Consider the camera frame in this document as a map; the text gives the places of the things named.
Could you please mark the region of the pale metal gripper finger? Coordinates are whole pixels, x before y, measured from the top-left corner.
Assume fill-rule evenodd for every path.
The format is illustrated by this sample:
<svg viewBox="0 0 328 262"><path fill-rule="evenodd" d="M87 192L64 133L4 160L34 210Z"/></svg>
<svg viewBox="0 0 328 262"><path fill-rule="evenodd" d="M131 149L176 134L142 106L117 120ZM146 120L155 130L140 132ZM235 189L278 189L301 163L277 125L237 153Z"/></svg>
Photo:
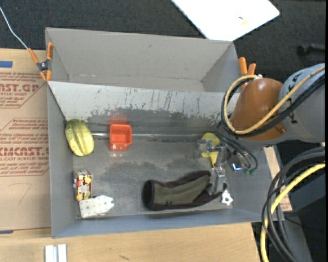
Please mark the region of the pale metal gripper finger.
<svg viewBox="0 0 328 262"><path fill-rule="evenodd" d="M222 167L212 169L212 175L210 180L211 180L211 187L210 187L211 194L222 193L227 188L226 171Z"/></svg>
<svg viewBox="0 0 328 262"><path fill-rule="evenodd" d="M200 139L197 140L197 155L198 157L210 158L211 160L216 160L219 152L221 151L221 146L219 143L213 145L212 139Z"/></svg>

